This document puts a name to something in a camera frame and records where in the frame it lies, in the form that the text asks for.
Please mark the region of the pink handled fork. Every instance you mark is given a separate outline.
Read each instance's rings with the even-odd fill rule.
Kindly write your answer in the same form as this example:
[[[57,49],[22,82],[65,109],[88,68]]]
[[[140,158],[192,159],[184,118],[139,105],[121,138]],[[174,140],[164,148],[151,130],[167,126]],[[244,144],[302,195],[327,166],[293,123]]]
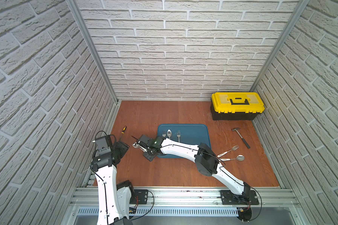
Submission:
[[[162,131],[162,136],[163,136],[164,138],[166,137],[166,134],[167,134],[166,131],[163,130],[163,131]]]

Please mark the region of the pink handled spoon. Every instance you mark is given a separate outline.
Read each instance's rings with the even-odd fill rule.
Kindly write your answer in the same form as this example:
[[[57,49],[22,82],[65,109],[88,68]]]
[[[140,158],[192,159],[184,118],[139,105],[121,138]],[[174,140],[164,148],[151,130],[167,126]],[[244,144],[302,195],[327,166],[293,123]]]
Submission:
[[[167,136],[170,139],[172,136],[172,131],[170,129],[167,130]]]

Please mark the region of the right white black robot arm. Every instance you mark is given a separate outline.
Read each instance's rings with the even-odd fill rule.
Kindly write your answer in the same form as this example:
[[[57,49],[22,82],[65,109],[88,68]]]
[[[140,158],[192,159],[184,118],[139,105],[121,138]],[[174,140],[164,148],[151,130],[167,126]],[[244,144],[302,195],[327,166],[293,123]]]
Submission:
[[[143,156],[149,161],[153,161],[160,154],[186,158],[196,164],[199,173],[216,178],[228,187],[232,194],[249,200],[251,187],[227,171],[220,159],[204,143],[189,145],[165,137],[157,136],[153,139],[142,135],[132,146],[141,149]]]

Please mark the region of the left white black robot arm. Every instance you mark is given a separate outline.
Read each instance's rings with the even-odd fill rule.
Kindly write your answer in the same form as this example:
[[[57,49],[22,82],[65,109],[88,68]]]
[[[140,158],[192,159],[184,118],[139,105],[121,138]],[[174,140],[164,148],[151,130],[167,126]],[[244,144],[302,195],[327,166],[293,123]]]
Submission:
[[[134,188],[127,180],[116,183],[117,164],[129,149],[123,142],[112,144],[108,136],[94,141],[90,169],[98,183],[99,214],[98,225],[132,225],[129,217],[130,201],[134,199]]]

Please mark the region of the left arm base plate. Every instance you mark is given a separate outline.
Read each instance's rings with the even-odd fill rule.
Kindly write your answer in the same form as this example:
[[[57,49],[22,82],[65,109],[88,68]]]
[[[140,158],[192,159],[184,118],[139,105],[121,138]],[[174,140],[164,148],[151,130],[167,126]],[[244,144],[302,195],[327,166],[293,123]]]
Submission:
[[[147,205],[147,199],[148,199],[147,189],[135,189],[134,197],[131,200],[131,204]]]

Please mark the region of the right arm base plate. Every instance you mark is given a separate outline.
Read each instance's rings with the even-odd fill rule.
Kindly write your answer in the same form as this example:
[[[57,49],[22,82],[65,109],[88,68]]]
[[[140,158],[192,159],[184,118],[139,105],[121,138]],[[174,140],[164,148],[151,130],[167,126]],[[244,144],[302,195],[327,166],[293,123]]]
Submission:
[[[230,190],[220,190],[223,205],[259,205],[259,199],[254,190],[245,192],[244,195],[235,195]]]

